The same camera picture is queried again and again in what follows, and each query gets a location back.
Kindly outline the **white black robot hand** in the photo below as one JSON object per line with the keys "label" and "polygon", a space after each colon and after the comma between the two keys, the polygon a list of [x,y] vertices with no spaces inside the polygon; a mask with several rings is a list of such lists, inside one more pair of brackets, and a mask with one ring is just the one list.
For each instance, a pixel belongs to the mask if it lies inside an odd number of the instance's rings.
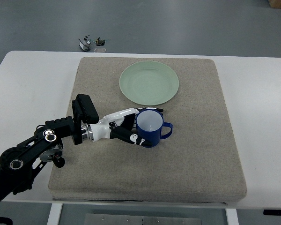
{"label": "white black robot hand", "polygon": [[148,137],[133,132],[133,129],[136,128],[136,117],[144,110],[155,110],[163,113],[163,109],[152,107],[128,108],[114,112],[104,116],[96,124],[84,123],[81,126],[82,139],[98,141],[103,138],[117,138],[129,144],[153,147],[154,143]]}

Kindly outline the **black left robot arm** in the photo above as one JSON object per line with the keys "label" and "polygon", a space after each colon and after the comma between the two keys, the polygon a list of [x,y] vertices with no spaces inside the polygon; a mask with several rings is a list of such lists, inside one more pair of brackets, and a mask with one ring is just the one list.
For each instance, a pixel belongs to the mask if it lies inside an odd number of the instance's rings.
{"label": "black left robot arm", "polygon": [[72,137],[75,145],[84,140],[93,140],[90,125],[99,121],[91,98],[78,94],[72,101],[73,115],[46,121],[37,127],[34,135],[0,156],[0,202],[10,193],[31,189],[35,177],[47,162],[52,161],[61,168],[65,161],[61,157],[62,138]]}

